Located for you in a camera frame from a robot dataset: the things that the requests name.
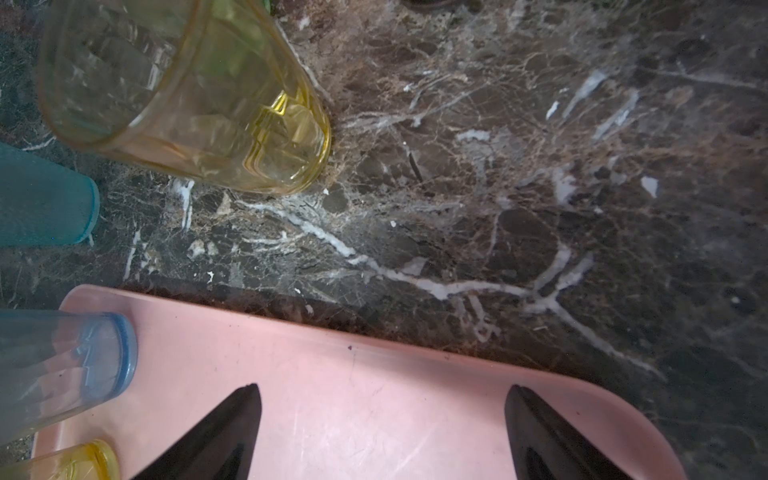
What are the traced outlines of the clear blue tall glass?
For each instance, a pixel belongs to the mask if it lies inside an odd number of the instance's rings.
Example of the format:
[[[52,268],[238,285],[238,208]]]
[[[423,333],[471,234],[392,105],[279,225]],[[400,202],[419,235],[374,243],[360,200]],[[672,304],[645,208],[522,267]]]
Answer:
[[[6,444],[122,394],[138,361],[124,315],[1,311],[1,442]]]

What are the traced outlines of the pink tray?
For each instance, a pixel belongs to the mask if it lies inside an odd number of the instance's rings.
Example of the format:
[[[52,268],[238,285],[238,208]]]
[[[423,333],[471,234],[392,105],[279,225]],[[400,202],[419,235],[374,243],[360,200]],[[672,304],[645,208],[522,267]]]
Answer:
[[[579,379],[93,285],[61,307],[126,316],[138,364],[120,396],[40,431],[37,456],[102,439],[131,478],[254,383],[254,479],[512,479],[504,401],[520,385],[628,476],[685,475],[642,413]]]

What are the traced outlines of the frosted teal glass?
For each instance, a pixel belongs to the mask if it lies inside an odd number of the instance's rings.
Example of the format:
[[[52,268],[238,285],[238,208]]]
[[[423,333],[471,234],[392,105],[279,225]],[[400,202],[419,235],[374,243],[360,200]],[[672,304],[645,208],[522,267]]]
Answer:
[[[3,143],[1,245],[74,245],[98,222],[101,199],[89,177]]]

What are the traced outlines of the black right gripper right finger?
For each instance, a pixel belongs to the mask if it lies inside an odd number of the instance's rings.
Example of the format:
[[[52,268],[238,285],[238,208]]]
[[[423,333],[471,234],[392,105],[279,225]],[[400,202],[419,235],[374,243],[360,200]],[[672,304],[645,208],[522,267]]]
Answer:
[[[629,476],[528,387],[513,385],[504,418],[515,474],[522,480]]]

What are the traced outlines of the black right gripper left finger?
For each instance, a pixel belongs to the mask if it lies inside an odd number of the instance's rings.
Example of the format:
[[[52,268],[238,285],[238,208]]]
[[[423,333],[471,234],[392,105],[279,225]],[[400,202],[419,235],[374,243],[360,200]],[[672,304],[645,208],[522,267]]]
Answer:
[[[135,477],[246,480],[261,416],[258,385],[238,388]]]

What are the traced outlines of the tall yellow glass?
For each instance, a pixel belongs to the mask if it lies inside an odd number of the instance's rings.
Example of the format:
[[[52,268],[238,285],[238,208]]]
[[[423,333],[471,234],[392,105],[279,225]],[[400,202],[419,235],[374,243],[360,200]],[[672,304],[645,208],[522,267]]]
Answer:
[[[108,443],[93,440],[1,468],[2,480],[120,480],[118,459]]]

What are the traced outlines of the short yellow glass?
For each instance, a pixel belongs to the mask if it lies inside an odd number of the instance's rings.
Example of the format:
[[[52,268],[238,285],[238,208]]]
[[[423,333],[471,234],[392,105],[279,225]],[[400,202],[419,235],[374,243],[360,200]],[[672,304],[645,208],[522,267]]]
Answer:
[[[260,1],[52,1],[38,99],[73,148],[243,192],[302,191],[331,151],[329,117]]]

